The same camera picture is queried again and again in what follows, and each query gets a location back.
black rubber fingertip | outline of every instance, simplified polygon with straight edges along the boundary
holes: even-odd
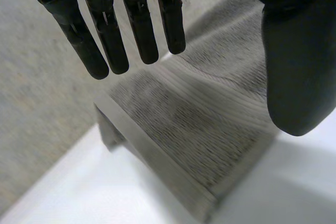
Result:
[[[168,44],[168,50],[174,55],[178,55],[185,50],[185,40],[172,42]]]
[[[102,80],[109,75],[109,68],[106,65],[106,67],[100,68],[99,70],[88,71],[88,72],[96,80]]]

textured metal surface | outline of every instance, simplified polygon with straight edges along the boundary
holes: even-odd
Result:
[[[121,80],[96,103],[198,220],[208,219],[278,132],[266,104],[262,7],[218,2],[192,27],[200,32],[184,53]]]

gray floor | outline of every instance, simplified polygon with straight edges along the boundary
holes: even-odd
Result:
[[[218,0],[183,1],[188,27]],[[114,7],[132,72],[143,64],[122,0]],[[149,7],[162,56],[167,46],[156,0]],[[0,0],[0,215],[94,124],[92,99],[118,78],[92,79],[36,0]]]

white table surface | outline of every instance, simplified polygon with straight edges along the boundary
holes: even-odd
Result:
[[[336,113],[303,137],[281,133],[211,223],[336,223]],[[95,125],[0,224],[198,223],[124,147]]]

robotic hand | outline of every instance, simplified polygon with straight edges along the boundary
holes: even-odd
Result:
[[[38,0],[55,20],[96,79],[109,68],[78,8],[77,0]],[[116,74],[129,68],[113,0],[86,0],[108,62]],[[267,104],[273,122],[304,135],[336,107],[336,1],[260,0],[265,4],[262,38],[267,68]],[[158,60],[146,0],[124,0],[144,63]],[[181,0],[159,0],[171,53],[185,49]]]
[[[100,53],[78,8],[77,0],[38,0],[53,15],[67,39],[95,79],[103,79],[109,68]],[[97,33],[102,42],[108,63],[115,74],[125,73],[129,68],[118,22],[115,18],[113,0],[86,0]],[[147,0],[124,0],[129,21],[145,64],[159,58]],[[181,0],[159,0],[159,7],[168,48],[179,54],[185,49]]]

